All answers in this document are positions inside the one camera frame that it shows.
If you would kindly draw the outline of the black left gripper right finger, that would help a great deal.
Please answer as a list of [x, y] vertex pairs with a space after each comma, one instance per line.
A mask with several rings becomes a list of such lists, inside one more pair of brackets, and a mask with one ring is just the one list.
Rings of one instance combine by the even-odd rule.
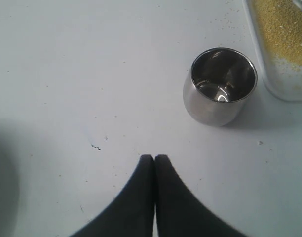
[[183, 183], [167, 155], [154, 159], [160, 237], [245, 236], [207, 209]]

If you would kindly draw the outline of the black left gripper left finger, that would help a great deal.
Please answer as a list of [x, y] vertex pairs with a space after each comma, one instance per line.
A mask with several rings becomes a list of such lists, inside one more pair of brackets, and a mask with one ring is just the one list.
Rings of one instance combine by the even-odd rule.
[[155, 206], [155, 165], [141, 155], [130, 179], [117, 197], [74, 237], [151, 237]]

